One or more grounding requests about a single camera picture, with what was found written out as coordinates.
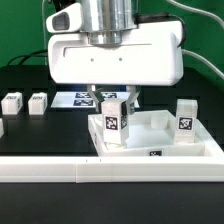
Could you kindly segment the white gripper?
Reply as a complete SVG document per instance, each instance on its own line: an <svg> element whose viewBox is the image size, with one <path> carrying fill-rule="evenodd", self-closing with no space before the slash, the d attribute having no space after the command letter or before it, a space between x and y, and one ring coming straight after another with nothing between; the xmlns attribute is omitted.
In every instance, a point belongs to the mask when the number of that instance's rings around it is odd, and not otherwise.
<svg viewBox="0 0 224 224"><path fill-rule="evenodd" d="M101 112L99 85L127 85L122 114L135 112L141 87L173 85L183 76L181 21L146 22L129 2L80 2L49 16L48 63L57 83L88 84Z"/></svg>

